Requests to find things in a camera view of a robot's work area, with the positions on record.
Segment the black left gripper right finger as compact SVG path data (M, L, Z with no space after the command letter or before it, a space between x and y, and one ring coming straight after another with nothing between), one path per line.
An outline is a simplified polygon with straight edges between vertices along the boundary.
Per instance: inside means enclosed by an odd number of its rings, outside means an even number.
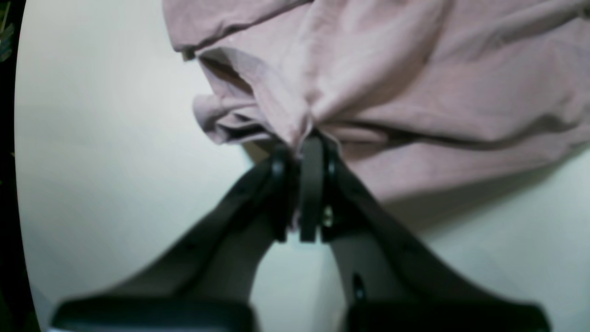
M549 332L539 305L479 288L390 215L334 143L301 147L300 237L320 236L337 262L347 332Z

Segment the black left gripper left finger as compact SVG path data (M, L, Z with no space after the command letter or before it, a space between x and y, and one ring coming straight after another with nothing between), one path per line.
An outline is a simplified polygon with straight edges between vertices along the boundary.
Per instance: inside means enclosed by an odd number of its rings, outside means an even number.
M219 204L145 269L63 302L53 332L257 332L249 297L259 264L284 242L293 160L278 143Z

